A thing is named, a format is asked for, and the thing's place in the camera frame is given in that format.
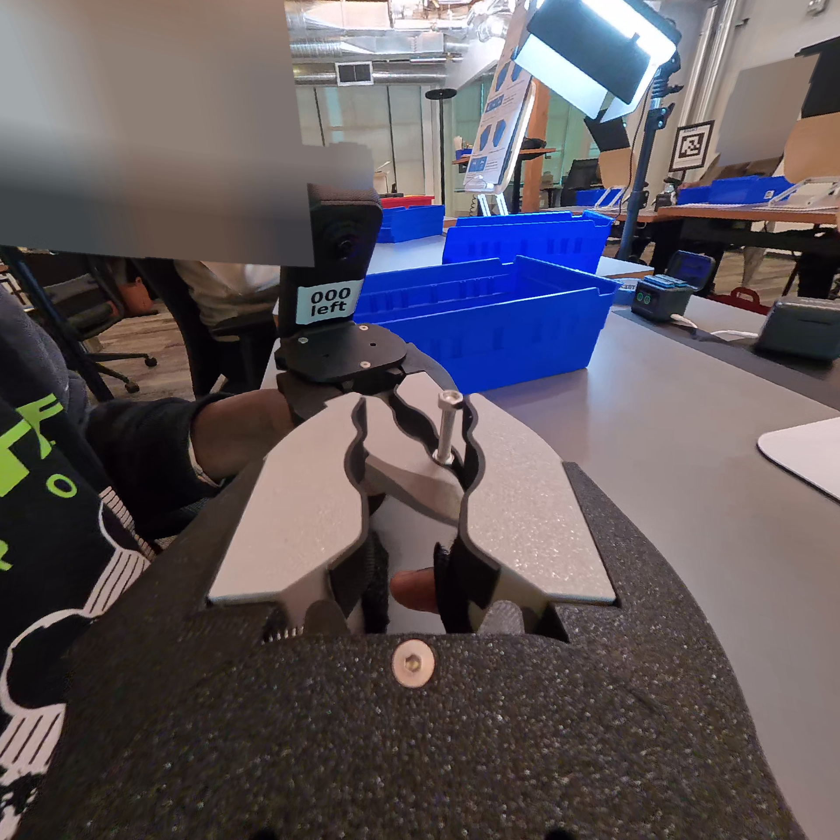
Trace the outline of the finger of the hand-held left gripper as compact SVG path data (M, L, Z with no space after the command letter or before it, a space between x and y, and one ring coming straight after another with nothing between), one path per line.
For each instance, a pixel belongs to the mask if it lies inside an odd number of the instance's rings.
M406 475L443 482L443 471L447 469L467 489L466 468L467 445L464 433L466 410L456 406L454 428L450 444L451 462L441 466L434 461L440 435L444 426L444 409L440 396L444 388L439 386L428 373L408 374L392 396L392 410L395 425L402 433L392 456L393 468Z
M455 526L464 491L423 444L396 427L376 427L365 441L364 487L393 497L416 512Z

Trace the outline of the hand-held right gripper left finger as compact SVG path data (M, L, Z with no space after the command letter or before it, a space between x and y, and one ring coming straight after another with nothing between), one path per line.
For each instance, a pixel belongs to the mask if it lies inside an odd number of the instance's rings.
M301 626L309 606L338 601L330 574L364 543L366 401L344 394L265 457L207 593L210 603L275 603Z

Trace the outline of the steel hex bolt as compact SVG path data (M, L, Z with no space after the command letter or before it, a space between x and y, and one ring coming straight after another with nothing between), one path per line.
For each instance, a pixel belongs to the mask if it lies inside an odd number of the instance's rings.
M438 443L433 458L441 466L451 466L454 463L453 441L455 437L456 420L462 406L456 411L445 411L440 407L440 425L438 430Z

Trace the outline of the blue plastic bin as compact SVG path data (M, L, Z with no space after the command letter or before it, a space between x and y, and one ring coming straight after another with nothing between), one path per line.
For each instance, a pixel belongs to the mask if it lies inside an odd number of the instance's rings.
M376 241L378 244L399 244L440 236L444 219L443 205L384 207Z
M621 282L517 257L369 275L354 318L438 362L464 393L588 366Z
M613 223L590 210L462 217L446 234L442 263L523 256L594 274Z

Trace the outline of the person's left forearm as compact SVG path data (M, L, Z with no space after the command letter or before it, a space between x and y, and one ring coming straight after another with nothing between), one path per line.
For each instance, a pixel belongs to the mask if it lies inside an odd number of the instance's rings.
M85 437L145 538L177 535L217 494L219 483L197 464L192 426L221 399L111 400L89 410Z

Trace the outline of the person's left hand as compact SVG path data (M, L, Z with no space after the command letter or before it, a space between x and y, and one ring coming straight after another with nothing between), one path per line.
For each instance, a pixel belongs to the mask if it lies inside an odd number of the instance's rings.
M267 456L292 429L285 397L257 390L202 407L192 420L190 443L197 467L219 483Z

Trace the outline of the person's right hand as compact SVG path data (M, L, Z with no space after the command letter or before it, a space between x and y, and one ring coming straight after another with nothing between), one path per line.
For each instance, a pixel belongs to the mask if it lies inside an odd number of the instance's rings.
M438 614L434 568L404 570L394 574L390 593L395 602L408 610Z

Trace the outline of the person's printed black shirt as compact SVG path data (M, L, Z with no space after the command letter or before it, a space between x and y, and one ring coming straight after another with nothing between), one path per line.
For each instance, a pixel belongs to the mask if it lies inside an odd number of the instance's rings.
M60 739L67 650L154 557L85 439L89 408L55 342L2 289L2 838Z

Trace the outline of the black floor lamp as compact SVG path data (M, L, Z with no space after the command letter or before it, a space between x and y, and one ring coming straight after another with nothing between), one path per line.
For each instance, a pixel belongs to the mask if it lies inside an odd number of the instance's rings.
M437 138L438 138L438 169L440 204L446 204L446 130L445 130L445 103L455 98L457 90L449 87L438 87L426 91L425 99L437 105Z

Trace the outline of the red bag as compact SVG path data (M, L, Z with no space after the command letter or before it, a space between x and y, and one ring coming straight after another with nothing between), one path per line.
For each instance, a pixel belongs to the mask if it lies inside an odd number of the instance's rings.
M736 287L725 294L716 293L710 295L709 299L762 316L766 316L770 311L770 307L762 304L759 293L746 287Z

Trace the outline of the dark grey case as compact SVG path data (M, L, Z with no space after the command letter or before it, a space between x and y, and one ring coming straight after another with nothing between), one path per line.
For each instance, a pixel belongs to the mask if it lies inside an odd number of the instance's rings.
M753 347L834 362L839 357L839 300L781 297L770 309Z

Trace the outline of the wood-top desk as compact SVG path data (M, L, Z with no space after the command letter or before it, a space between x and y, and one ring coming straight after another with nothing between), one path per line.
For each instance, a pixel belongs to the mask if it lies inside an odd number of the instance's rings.
M641 259L640 246L654 243L653 267L663 269L672 254L712 250L721 262L731 248L764 248L796 255L798 295L827 298L838 278L838 208L792 206L684 205L647 210L631 237L630 261Z

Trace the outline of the printed marker sign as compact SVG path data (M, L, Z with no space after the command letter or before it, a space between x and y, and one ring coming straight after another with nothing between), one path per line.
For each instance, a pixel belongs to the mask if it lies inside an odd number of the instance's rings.
M687 172L705 167L714 127L714 120L679 126L668 172Z

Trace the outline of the row of small blue bins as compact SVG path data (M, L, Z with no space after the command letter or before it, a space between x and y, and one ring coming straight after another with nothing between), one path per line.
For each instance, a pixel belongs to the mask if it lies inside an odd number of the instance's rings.
M717 179L707 185L685 185L676 192L676 199L665 199L665 205L688 204L761 204L785 193L793 186L783 176L747 175ZM617 207L623 194L620 186L605 190L602 187L575 191L573 207Z

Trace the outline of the wooden display board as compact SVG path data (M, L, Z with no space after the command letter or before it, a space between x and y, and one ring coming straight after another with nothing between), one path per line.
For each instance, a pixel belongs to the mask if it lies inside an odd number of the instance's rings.
M784 147L784 177L792 184L839 176L839 112L799 119Z

